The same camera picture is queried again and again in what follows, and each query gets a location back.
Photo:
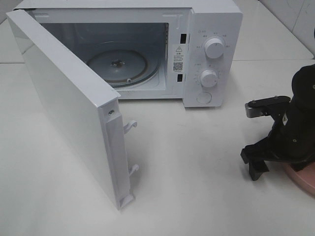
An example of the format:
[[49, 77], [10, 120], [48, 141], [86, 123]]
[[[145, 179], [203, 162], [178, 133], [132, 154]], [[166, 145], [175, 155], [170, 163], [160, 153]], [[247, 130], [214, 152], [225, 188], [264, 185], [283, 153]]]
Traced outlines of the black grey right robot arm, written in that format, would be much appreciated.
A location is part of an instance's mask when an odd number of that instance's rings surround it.
[[268, 172], [266, 161], [290, 164], [300, 171], [315, 161], [315, 66], [302, 67], [292, 78], [293, 96], [274, 96], [245, 104], [248, 118], [271, 116], [268, 136], [245, 146], [241, 158], [253, 181]]

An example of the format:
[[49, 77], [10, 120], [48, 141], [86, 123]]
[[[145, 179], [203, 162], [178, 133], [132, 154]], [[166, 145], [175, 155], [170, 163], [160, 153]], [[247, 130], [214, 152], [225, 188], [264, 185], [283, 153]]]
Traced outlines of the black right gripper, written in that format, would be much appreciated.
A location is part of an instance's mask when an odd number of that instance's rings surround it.
[[246, 116], [270, 116], [273, 126], [268, 136], [241, 151], [249, 165], [252, 181], [269, 172], [265, 161], [290, 163], [299, 171], [315, 160], [315, 112], [298, 107], [288, 96], [252, 100], [245, 104]]

